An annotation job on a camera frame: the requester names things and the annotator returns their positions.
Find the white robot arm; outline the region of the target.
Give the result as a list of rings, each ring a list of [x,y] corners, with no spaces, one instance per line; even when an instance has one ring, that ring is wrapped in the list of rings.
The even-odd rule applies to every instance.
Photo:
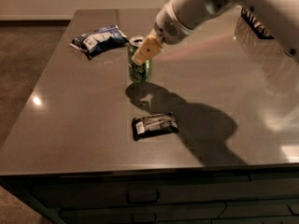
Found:
[[[299,58],[299,0],[170,0],[158,13],[154,27],[133,55],[140,65],[188,37],[204,21],[228,9],[244,7],[294,60]]]

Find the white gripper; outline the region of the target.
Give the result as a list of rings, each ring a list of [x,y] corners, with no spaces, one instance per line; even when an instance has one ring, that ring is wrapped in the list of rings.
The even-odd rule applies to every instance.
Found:
[[[163,43],[175,45],[204,21],[220,16],[234,4],[228,0],[170,0],[158,13],[153,30],[132,57],[141,65],[158,55]]]

